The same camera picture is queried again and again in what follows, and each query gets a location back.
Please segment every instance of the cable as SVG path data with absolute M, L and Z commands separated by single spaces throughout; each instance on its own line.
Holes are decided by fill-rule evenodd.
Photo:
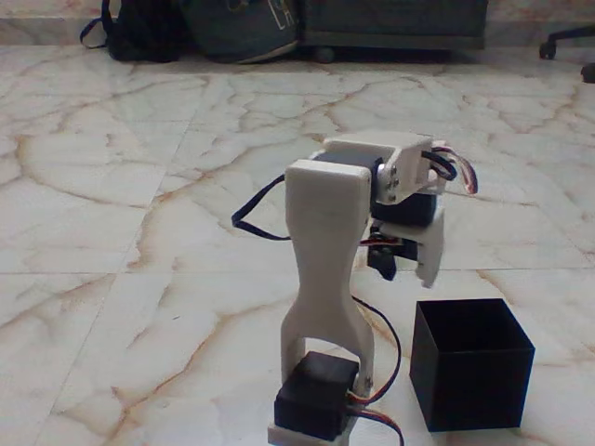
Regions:
M 287 240 L 291 240 L 291 237 L 280 237 L 278 235 L 271 234 L 266 230 L 262 230 L 254 226 L 247 221 L 244 221 L 244 217 L 250 214 L 255 207 L 262 201 L 264 196 L 269 193 L 269 191 L 274 188 L 279 183 L 285 181 L 285 175 L 280 175 L 267 186 L 262 188 L 257 192 L 257 194 L 250 199 L 248 203 L 242 206 L 236 213 L 231 216 L 231 223 L 233 224 L 234 228 L 239 230 L 245 230 L 246 232 L 250 232 L 251 234 L 257 235 L 258 237 L 262 237 L 263 239 L 274 240 L 276 242 L 284 242 Z
M 432 169 L 446 181 L 452 181 L 456 178 L 456 169 L 442 156 L 431 151 L 422 151 L 421 157 L 430 160 Z
M 377 316 L 379 316 L 382 319 L 382 321 L 384 321 L 387 324 L 390 332 L 392 333 L 392 335 L 394 337 L 395 343 L 397 344 L 397 365 L 395 366 L 394 372 L 392 372 L 392 375 L 390 376 L 389 381 L 387 381 L 387 383 L 384 386 L 382 386 L 378 390 L 378 392 L 376 392 L 374 395 L 372 395 L 369 398 L 359 397 L 359 396 L 355 395 L 353 392 L 349 392 L 349 396 L 353 401 L 357 402 L 358 404 L 363 404 L 364 406 L 367 406 L 368 404 L 372 404 L 373 402 L 376 402 L 376 401 L 380 400 L 382 397 L 384 397 L 386 395 L 386 393 L 389 391 L 392 384 L 394 383 L 395 379 L 397 379 L 397 375 L 399 374 L 399 371 L 401 370 L 401 360 L 402 360 L 402 356 L 403 356 L 403 349 L 401 347 L 401 339 L 399 339 L 399 336 L 397 335 L 397 332 L 395 331 L 394 327 L 390 323 L 389 318 L 387 318 L 382 313 L 382 311 L 380 311 L 379 309 L 372 307 L 370 304 L 364 302 L 361 299 L 358 299 L 354 295 L 352 296 L 352 298 L 355 302 L 357 302 L 362 307 L 375 313 Z
M 350 411 L 348 411 L 348 415 L 350 415 L 350 416 L 357 416 L 359 418 L 365 418 L 367 420 L 376 421 L 376 422 L 378 422 L 378 423 L 380 423 L 380 424 L 382 424 L 384 426 L 390 427 L 399 436 L 399 444 L 400 444 L 400 446 L 405 446 L 405 438 L 403 436 L 403 432 L 401 431 L 401 428 L 388 415 L 385 415 L 384 413 L 380 413 L 380 412 L 377 412 L 377 411 L 372 411 L 372 410 L 369 410 L 369 409 L 365 409 L 365 410 L 362 410 L 362 411 L 350 410 Z
M 453 149 L 447 146 L 436 146 L 432 148 L 432 153 L 440 153 L 451 163 L 455 163 L 461 170 L 463 182 L 465 183 L 465 190 L 468 194 L 474 195 L 479 190 L 477 174 L 471 163 Z

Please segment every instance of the white marble tile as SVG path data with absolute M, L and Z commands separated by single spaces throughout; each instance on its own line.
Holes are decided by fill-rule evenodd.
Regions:
M 358 272 L 354 292 L 386 310 L 404 344 L 403 372 L 378 407 L 415 446 L 533 446 L 539 439 L 590 445 L 594 277 L 590 269 L 444 271 L 428 291 L 411 272 L 395 283 Z M 119 276 L 37 446 L 64 439 L 80 446 L 265 444 L 279 386 L 279 326 L 296 290 L 293 274 Z M 415 304 L 478 297 L 505 298 L 535 344 L 522 428 L 432 436 L 407 377 Z M 394 350 L 375 323 L 382 382 Z M 360 423 L 352 444 L 371 439 L 396 441 L 390 431 Z
M 97 124 L 0 137 L 0 271 L 120 267 L 184 126 Z
M 33 446 L 113 276 L 0 275 L 0 438 Z
M 495 138 L 491 147 L 549 219 L 586 256 L 595 259 L 595 202 L 590 193 L 595 186 L 593 145 L 545 135 L 513 135 Z

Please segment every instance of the chair leg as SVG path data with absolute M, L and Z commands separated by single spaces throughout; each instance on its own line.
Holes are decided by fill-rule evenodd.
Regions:
M 583 75 L 583 81 L 585 81 L 585 83 L 595 84 L 595 63 L 585 65 L 581 74 Z
M 560 31 L 549 35 L 548 41 L 539 47 L 539 57 L 542 59 L 554 59 L 556 57 L 556 43 L 559 40 L 579 39 L 581 37 L 595 37 L 595 25 L 574 28 L 573 30 Z
M 581 37 L 595 37 L 595 25 L 552 33 L 549 35 L 548 42 L 556 43 L 559 40 L 579 39 Z

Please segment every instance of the bag strap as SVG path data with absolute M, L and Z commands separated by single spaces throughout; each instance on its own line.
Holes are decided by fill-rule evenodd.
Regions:
M 110 12 L 110 0 L 101 0 L 101 17 L 97 19 L 93 19 L 90 21 L 85 28 L 81 31 L 81 35 L 79 36 L 79 40 L 83 46 L 87 47 L 88 49 L 97 49 L 97 48 L 105 48 L 106 43 L 102 45 L 96 46 L 88 46 L 85 44 L 85 39 L 93 31 L 95 26 L 101 22 L 101 26 L 103 26 L 103 31 L 109 36 L 113 31 L 113 18 L 112 13 Z

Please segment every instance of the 3d printed robotic arm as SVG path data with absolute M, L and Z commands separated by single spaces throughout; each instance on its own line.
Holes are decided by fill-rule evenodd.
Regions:
M 388 280 L 396 273 L 395 257 L 415 260 L 417 276 L 432 286 L 443 252 L 444 217 L 436 196 L 456 177 L 451 163 L 459 164 L 468 189 L 477 190 L 472 168 L 452 150 L 397 132 L 330 138 L 323 151 L 286 169 L 286 222 L 300 286 L 282 325 L 284 386 L 270 444 L 349 444 L 355 419 L 348 417 L 347 392 L 363 401 L 374 370 L 373 332 L 350 293 L 356 251 L 366 246 L 368 265 Z M 235 226 L 262 235 L 242 220 L 262 196 L 234 215 Z M 359 364 L 306 355 L 307 338 L 345 348 Z

